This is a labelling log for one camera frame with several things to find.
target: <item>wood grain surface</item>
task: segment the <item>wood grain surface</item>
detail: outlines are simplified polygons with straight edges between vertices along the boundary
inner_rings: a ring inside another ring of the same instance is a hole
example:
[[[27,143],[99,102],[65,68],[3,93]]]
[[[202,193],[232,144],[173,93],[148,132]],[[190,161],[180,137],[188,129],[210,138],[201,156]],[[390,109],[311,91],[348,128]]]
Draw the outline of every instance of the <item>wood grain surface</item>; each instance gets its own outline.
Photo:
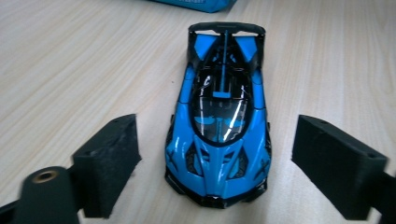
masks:
[[[269,189],[203,208],[165,182],[164,141],[186,65],[187,29],[241,21],[267,31]],[[290,161],[299,114],[326,119],[390,158],[396,173],[396,1],[239,0],[207,14],[144,0],[0,1],[0,204],[108,121],[137,114],[143,160],[109,220],[82,223],[349,222]]]

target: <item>model sports car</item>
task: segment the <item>model sports car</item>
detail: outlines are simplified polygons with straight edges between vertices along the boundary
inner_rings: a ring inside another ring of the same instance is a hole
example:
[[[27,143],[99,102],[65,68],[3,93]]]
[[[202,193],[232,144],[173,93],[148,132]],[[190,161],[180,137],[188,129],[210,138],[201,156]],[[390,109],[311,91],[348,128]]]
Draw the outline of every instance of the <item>model sports car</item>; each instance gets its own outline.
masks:
[[[264,38],[262,27],[239,22],[189,28],[188,64],[166,138],[165,178],[202,206],[249,202],[267,189]]]

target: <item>car rear wing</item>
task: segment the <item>car rear wing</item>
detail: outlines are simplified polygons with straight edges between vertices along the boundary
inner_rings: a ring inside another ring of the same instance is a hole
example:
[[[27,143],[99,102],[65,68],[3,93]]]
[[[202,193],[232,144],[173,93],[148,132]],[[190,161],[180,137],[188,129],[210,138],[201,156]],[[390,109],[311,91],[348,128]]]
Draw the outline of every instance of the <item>car rear wing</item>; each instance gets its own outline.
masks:
[[[249,23],[242,22],[225,22],[225,21],[214,21],[214,22],[201,22],[190,26],[189,32],[196,31],[214,31],[218,34],[224,34],[228,31],[229,34],[236,34],[238,32],[248,32],[257,35],[265,35],[265,29]]]

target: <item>car windshield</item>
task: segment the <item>car windshield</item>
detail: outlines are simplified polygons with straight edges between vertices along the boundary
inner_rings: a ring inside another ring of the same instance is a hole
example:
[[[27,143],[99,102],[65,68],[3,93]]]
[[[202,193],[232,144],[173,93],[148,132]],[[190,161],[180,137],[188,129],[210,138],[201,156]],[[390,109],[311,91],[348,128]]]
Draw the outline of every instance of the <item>car windshield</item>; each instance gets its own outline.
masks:
[[[197,97],[192,104],[194,124],[206,139],[226,143],[242,133],[247,125],[248,101]]]

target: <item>wooden table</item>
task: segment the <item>wooden table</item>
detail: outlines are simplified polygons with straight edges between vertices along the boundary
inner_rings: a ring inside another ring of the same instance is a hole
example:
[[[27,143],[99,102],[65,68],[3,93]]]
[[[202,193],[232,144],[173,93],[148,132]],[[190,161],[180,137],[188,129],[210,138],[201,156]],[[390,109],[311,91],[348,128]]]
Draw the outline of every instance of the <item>wooden table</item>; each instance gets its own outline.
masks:
[[[110,220],[82,223],[360,223],[343,219],[290,161],[291,148],[297,117],[306,114],[387,155],[395,174],[395,12],[394,0],[239,0],[215,14],[144,0],[2,0],[0,204],[18,198],[30,173],[69,167],[108,121],[136,113],[143,160]],[[225,210],[196,205],[163,178],[187,28],[201,21],[267,31],[269,189]],[[378,217],[373,210],[368,222]]]

